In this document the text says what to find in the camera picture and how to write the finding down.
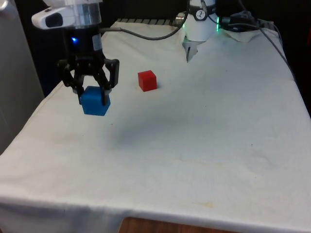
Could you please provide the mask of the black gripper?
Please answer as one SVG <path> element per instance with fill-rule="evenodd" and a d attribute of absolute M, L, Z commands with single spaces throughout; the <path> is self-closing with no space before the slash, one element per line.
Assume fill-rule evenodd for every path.
<path fill-rule="evenodd" d="M 91 25 L 83 28 L 66 27 L 63 31 L 66 52 L 69 58 L 59 60 L 58 73 L 66 87 L 71 87 L 78 96 L 81 104 L 81 96 L 84 93 L 83 83 L 85 78 L 85 61 L 82 56 L 102 54 L 102 39 L 99 25 Z M 109 71 L 109 79 L 103 70 Z M 120 62 L 118 59 L 107 59 L 95 66 L 94 79 L 99 84 L 102 106 L 108 104 L 109 93 L 118 84 Z"/>

